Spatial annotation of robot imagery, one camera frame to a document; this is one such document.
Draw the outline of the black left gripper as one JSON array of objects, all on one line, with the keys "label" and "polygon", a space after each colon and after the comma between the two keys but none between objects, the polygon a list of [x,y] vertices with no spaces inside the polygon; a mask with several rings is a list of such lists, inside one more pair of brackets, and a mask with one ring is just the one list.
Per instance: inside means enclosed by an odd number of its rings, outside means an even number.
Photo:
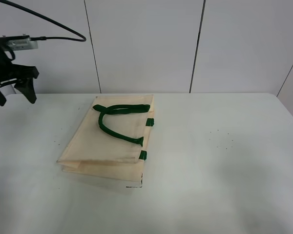
[{"label": "black left gripper", "polygon": [[[0,87],[14,84],[14,88],[22,93],[26,99],[34,104],[37,100],[33,80],[37,79],[39,72],[35,66],[14,64],[16,59],[14,49],[23,49],[12,39],[0,38]],[[0,106],[4,106],[6,98],[0,91]]]}]

